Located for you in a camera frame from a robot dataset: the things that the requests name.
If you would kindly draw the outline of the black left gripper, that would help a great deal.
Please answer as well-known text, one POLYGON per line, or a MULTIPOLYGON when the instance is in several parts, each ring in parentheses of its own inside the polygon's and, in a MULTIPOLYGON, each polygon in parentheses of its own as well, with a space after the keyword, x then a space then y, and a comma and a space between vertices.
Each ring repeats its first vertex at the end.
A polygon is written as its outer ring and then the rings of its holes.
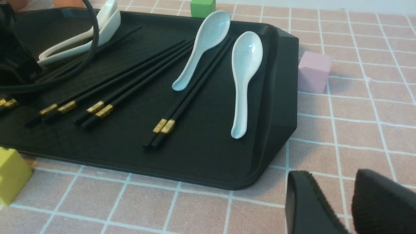
POLYGON ((43 70, 15 34, 16 13, 6 1, 1 1, 0 18, 1 85, 34 84, 34 79, 43 70))

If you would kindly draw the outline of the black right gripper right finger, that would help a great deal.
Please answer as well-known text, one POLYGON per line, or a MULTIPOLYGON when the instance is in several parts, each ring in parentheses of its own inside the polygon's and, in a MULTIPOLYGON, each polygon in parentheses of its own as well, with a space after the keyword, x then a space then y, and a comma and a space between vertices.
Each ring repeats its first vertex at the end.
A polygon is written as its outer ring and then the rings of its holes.
POLYGON ((352 217, 358 234, 414 234, 416 194, 376 171, 359 169, 352 217))

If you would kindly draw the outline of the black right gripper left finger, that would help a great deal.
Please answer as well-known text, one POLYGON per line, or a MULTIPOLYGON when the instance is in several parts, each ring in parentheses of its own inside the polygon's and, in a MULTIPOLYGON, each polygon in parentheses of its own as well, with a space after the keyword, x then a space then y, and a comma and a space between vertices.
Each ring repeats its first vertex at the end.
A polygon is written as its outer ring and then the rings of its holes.
POLYGON ((289 234, 349 233, 308 171, 288 173, 285 215, 289 234))

